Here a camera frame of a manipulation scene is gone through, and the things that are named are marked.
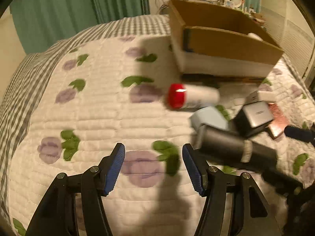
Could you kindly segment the white rectangular charger box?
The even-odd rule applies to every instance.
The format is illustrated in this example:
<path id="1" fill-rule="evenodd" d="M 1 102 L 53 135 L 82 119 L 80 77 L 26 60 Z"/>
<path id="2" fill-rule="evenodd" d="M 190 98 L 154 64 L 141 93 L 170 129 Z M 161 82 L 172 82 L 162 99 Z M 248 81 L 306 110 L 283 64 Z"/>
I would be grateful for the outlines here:
<path id="1" fill-rule="evenodd" d="M 269 91 L 255 91 L 245 98 L 245 104 L 264 101 L 266 103 L 276 103 L 276 96 Z"/>

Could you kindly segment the white cylindrical bottle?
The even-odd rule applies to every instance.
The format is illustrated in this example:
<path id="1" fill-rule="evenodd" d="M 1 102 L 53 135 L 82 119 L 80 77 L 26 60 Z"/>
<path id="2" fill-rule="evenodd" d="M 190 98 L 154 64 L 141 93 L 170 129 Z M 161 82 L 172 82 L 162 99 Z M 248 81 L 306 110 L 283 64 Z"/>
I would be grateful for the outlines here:
<path id="1" fill-rule="evenodd" d="M 248 37 L 255 39 L 257 41 L 263 41 L 263 39 L 260 36 L 258 36 L 257 34 L 254 34 L 253 32 L 250 32 L 247 35 L 248 35 Z"/>

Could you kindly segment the grey checked bed sheet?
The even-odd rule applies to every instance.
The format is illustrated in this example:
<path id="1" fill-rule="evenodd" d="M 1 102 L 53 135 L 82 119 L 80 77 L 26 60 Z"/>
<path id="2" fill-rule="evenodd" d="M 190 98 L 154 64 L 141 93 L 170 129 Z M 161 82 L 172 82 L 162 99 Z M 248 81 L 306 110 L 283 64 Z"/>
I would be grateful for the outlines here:
<path id="1" fill-rule="evenodd" d="M 136 35 L 169 35 L 169 17 L 144 15 L 88 27 L 71 38 L 57 41 L 46 51 L 28 54 L 13 74 L 1 101 L 1 217 L 10 221 L 7 206 L 8 169 L 27 134 L 51 74 L 60 59 L 89 41 Z"/>

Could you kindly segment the white bottle red cap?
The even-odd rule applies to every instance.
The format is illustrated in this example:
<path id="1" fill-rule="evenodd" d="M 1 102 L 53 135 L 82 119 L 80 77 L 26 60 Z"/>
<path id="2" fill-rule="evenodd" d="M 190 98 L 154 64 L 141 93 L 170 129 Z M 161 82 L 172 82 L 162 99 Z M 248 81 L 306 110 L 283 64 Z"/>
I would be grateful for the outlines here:
<path id="1" fill-rule="evenodd" d="M 167 102 L 173 109 L 201 109 L 215 106 L 220 101 L 216 88 L 182 83 L 171 84 Z"/>

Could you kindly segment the red patterned box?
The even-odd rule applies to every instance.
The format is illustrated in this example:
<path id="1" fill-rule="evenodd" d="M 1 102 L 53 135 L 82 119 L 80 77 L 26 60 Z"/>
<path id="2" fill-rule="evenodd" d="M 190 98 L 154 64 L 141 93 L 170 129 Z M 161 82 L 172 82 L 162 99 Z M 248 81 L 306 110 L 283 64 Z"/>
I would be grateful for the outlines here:
<path id="1" fill-rule="evenodd" d="M 267 131 L 272 139 L 276 139 L 283 134 L 285 127 L 289 125 L 289 120 L 276 103 L 269 103 L 268 106 L 273 120 L 268 125 Z"/>

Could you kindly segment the grey power adapter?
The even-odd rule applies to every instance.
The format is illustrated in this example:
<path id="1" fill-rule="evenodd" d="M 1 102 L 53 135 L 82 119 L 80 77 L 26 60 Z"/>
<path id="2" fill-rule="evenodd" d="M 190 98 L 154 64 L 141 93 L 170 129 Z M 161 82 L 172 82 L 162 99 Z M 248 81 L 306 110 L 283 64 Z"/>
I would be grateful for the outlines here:
<path id="1" fill-rule="evenodd" d="M 274 117 L 264 101 L 245 104 L 233 119 L 236 130 L 242 137 L 251 137 L 264 131 Z"/>

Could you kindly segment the green curtain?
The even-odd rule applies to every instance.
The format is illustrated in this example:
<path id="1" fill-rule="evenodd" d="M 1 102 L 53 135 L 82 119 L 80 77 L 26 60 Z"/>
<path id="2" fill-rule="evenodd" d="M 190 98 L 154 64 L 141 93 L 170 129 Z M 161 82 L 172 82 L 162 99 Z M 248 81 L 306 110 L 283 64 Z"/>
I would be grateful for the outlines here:
<path id="1" fill-rule="evenodd" d="M 149 14 L 148 0 L 13 0 L 10 12 L 26 54 L 102 23 Z"/>

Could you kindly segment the light blue small box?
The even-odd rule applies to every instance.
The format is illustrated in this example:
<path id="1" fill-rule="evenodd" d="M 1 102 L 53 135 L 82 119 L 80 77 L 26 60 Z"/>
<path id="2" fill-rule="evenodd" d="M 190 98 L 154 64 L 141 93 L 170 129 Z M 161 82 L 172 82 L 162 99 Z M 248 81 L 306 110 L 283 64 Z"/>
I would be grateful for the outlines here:
<path id="1" fill-rule="evenodd" d="M 215 107 L 205 107 L 197 110 L 190 116 L 190 123 L 196 132 L 203 125 L 228 130 L 227 120 Z"/>

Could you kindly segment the white floral quilt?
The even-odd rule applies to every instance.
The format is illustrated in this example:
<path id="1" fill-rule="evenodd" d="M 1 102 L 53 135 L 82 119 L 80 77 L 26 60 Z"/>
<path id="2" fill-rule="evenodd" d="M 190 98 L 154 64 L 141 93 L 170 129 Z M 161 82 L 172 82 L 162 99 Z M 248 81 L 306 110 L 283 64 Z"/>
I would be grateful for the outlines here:
<path id="1" fill-rule="evenodd" d="M 126 166 L 103 199 L 114 235 L 193 235 L 203 200 L 180 154 L 194 140 L 188 111 L 170 110 L 180 76 L 168 36 L 90 41 L 56 64 L 9 172 L 12 227 L 24 235 L 47 188 L 99 164 L 121 142 Z"/>

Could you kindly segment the white louvered wardrobe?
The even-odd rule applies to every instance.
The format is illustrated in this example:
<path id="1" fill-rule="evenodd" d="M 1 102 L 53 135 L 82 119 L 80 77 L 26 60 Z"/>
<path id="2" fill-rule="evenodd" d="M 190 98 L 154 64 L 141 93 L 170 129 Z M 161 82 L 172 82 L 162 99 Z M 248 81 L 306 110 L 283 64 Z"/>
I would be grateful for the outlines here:
<path id="1" fill-rule="evenodd" d="M 292 0 L 260 0 L 267 32 L 306 79 L 314 62 L 314 34 Z"/>

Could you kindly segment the brown cardboard box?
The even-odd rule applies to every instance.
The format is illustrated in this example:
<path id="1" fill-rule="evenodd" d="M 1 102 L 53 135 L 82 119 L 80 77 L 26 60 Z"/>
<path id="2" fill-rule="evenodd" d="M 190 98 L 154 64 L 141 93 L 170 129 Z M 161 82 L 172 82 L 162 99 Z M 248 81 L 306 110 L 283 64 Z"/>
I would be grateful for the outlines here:
<path id="1" fill-rule="evenodd" d="M 253 20 L 227 7 L 169 1 L 172 50 L 182 74 L 265 78 L 283 49 Z M 263 41 L 248 37 L 253 32 Z"/>

